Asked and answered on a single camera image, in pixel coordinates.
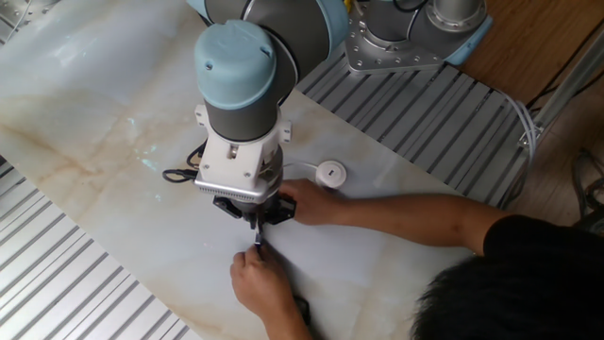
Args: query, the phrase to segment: white marble table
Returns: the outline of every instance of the white marble table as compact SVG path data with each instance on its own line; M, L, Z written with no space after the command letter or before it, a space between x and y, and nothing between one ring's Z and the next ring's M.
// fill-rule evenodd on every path
M253 231L160 174L205 138L193 116L203 29L184 1L62 1L0 52L0 154L204 339L265 339L228 273ZM282 110L286 162L342 162L347 196L454 194L299 92ZM266 237L326 339L407 338L426 284L468 255L293 221Z

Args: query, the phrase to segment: white round button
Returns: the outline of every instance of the white round button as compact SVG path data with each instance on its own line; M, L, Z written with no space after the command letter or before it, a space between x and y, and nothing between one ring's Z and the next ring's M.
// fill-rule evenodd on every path
M346 182L346 168L337 161L324 161L317 167L316 182L331 189L340 189Z

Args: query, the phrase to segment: wrist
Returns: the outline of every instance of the wrist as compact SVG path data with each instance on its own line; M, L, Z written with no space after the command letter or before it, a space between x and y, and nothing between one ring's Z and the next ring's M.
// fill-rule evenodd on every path
M271 339L289 339L291 334L306 329L302 315L295 303L286 309L282 309L278 314L264 317L262 323Z
M350 226L350 215L352 213L352 201L341 199L331 207L332 214L327 224L336 226Z

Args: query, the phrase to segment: metal grating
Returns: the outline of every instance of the metal grating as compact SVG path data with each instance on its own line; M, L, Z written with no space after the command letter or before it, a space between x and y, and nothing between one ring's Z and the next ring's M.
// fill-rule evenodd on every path
M361 75L344 47L297 89L458 192L497 205L528 154L505 97L451 66Z
M4 163L0 165L0 339L199 337Z
M8 36L16 25L14 34L40 20L58 1L60 0L0 0L0 45L8 41Z

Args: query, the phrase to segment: light blue joint cap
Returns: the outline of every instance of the light blue joint cap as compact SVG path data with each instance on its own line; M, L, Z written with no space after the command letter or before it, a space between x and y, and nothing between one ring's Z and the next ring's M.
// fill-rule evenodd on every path
M348 10L342 0L317 0L329 32L329 54L338 48L348 35Z
M468 39L457 51L453 52L450 56L448 56L445 61L459 66L463 64L474 52L474 49L480 44L482 38L487 34L487 32L491 29L493 25L493 18L491 16L487 16L482 24L478 27L476 32Z
M258 100L277 68L269 36L258 25L229 20L208 27L195 45L199 91L214 107L237 110Z
M203 15L204 18L210 19L208 17L208 10L206 9L206 0L187 0L187 4L195 9L199 14Z

